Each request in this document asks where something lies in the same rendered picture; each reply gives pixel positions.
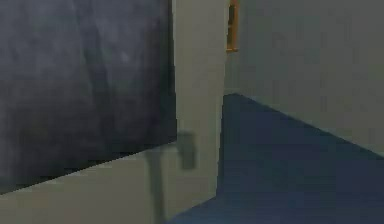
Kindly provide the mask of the dark grey framed wall picture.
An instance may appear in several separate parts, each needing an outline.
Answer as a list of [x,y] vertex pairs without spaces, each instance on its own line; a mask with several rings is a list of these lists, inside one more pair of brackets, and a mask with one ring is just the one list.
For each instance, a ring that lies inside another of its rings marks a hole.
[[172,0],[0,0],[0,195],[176,138]]

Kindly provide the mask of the orange framed wall picture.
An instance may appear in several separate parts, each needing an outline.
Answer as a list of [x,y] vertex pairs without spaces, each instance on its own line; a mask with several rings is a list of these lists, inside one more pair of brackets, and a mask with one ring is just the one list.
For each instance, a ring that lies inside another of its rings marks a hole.
[[228,7],[227,52],[237,51],[238,11],[238,0],[230,0]]

